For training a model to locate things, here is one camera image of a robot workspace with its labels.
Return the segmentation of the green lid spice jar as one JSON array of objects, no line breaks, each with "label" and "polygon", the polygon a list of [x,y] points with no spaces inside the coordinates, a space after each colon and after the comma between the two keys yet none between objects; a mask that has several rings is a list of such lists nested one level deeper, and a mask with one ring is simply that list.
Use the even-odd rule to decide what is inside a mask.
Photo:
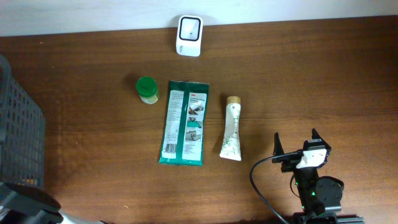
[{"label": "green lid spice jar", "polygon": [[146,104],[154,104],[159,100],[159,89],[156,81],[151,77],[141,77],[136,83],[136,90],[140,99]]}]

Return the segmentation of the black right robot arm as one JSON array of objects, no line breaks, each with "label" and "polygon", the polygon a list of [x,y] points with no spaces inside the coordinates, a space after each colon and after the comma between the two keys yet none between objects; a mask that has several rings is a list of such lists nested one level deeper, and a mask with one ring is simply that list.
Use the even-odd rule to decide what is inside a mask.
[{"label": "black right robot arm", "polygon": [[331,152],[331,146],[312,129],[312,138],[303,143],[303,148],[285,153],[279,134],[274,134],[273,163],[281,164],[281,172],[291,172],[298,190],[302,210],[293,215],[294,223],[364,223],[363,217],[336,214],[341,211],[343,198],[343,181],[318,175]]}]

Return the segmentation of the white tube with gold cap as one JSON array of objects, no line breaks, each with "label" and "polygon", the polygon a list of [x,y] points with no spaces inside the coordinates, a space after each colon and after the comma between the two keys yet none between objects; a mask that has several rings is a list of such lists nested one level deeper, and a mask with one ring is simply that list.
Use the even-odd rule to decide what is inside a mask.
[{"label": "white tube with gold cap", "polygon": [[226,117],[224,138],[220,157],[241,161],[241,146],[239,139],[239,118],[241,114],[241,99],[238,96],[229,96],[226,99]]}]

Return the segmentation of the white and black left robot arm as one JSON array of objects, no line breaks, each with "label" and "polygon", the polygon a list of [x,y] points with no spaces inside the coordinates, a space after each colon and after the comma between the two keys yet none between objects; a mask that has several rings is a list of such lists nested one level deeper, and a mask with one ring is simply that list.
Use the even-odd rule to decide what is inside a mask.
[{"label": "white and black left robot arm", "polygon": [[1,183],[1,224],[104,224],[69,215],[44,191],[12,183]]}]

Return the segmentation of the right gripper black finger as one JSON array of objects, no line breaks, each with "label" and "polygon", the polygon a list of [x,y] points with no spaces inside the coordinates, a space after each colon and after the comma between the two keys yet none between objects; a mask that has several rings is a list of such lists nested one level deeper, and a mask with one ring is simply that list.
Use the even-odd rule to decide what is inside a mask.
[{"label": "right gripper black finger", "polygon": [[317,130],[315,128],[312,129],[312,139],[321,139],[320,135],[318,134]]},{"label": "right gripper black finger", "polygon": [[280,142],[279,133],[275,133],[273,156],[281,156],[281,155],[284,155],[284,150]]}]

